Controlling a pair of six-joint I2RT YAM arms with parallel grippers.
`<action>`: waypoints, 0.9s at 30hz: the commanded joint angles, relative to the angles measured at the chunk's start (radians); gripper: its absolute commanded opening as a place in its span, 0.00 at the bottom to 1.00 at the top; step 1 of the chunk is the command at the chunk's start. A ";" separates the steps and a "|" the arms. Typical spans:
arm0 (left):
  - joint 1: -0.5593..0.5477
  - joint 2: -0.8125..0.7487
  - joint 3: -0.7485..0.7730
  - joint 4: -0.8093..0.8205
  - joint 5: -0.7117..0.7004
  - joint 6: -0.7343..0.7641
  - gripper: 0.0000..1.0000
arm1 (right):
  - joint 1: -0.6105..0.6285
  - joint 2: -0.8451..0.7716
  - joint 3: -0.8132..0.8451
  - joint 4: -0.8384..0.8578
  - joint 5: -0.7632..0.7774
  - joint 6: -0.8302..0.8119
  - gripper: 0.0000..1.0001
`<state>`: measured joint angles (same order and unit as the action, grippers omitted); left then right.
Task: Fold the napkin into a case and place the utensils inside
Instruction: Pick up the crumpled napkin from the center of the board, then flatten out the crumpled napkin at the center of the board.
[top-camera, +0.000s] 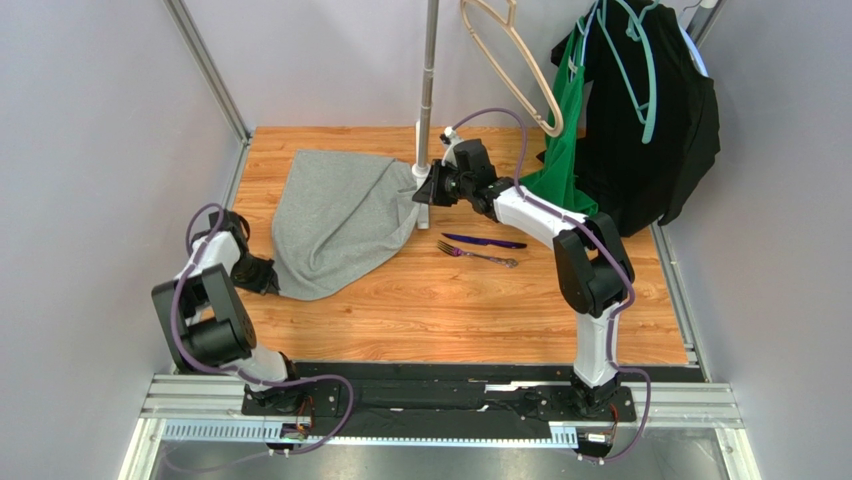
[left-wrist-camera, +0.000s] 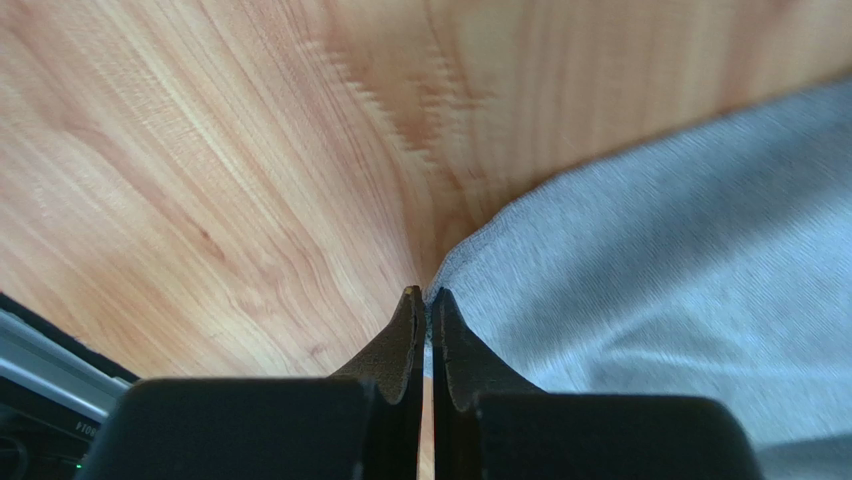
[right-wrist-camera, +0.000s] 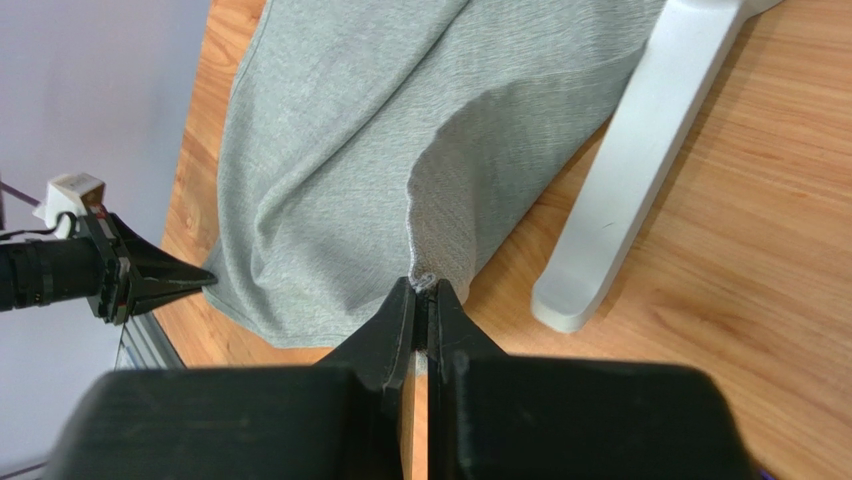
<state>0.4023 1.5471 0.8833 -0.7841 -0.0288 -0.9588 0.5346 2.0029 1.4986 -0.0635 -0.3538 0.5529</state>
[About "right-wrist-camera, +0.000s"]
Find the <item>grey cloth napkin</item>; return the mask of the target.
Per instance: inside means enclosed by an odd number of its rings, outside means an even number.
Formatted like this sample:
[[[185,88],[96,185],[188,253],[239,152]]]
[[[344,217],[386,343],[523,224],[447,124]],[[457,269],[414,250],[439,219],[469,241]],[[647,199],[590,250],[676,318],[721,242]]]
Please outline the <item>grey cloth napkin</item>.
[[[612,114],[659,1],[269,1],[218,159],[206,300],[334,347],[407,277],[475,275]]]

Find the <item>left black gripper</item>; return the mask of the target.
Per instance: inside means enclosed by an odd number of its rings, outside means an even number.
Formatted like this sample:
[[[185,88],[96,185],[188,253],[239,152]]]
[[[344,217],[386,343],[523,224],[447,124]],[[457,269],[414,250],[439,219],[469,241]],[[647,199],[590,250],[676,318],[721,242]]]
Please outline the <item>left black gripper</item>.
[[[105,207],[86,208],[76,237],[94,247],[97,287],[87,301],[107,324],[123,325],[217,283],[213,273],[161,250]]]

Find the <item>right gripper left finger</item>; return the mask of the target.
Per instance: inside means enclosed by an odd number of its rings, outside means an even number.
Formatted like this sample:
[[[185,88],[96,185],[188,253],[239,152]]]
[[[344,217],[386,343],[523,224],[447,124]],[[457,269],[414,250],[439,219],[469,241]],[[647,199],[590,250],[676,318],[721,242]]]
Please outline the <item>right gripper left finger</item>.
[[[411,366],[417,295],[399,278],[376,313],[318,364],[357,380],[346,402],[342,479],[403,479],[404,425],[410,419],[405,385]]]

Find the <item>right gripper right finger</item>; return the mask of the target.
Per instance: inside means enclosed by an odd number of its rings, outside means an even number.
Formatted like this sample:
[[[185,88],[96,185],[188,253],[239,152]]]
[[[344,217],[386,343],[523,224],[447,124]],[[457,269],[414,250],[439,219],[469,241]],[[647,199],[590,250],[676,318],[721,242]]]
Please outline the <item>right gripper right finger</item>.
[[[501,356],[497,345],[465,313],[452,284],[438,281],[427,295],[428,477],[443,479],[453,470],[456,453],[455,400],[452,390],[456,353]]]

